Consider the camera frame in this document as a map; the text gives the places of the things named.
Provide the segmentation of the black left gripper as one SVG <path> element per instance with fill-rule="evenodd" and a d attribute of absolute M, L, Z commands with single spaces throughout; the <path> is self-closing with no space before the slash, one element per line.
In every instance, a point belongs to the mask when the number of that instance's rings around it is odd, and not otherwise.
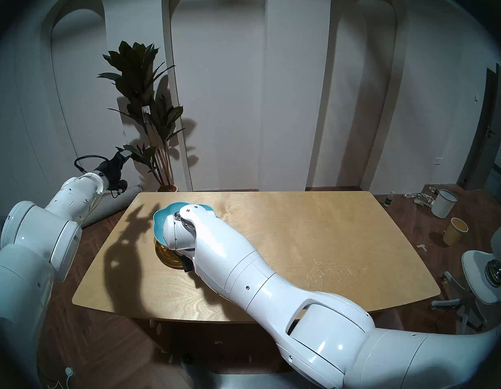
<path fill-rule="evenodd" d="M 120 151 L 119 159 L 107 159 L 97 166 L 97 171 L 108 180 L 108 186 L 118 186 L 121 180 L 122 163 L 126 163 L 131 155 L 131 151 Z"/>

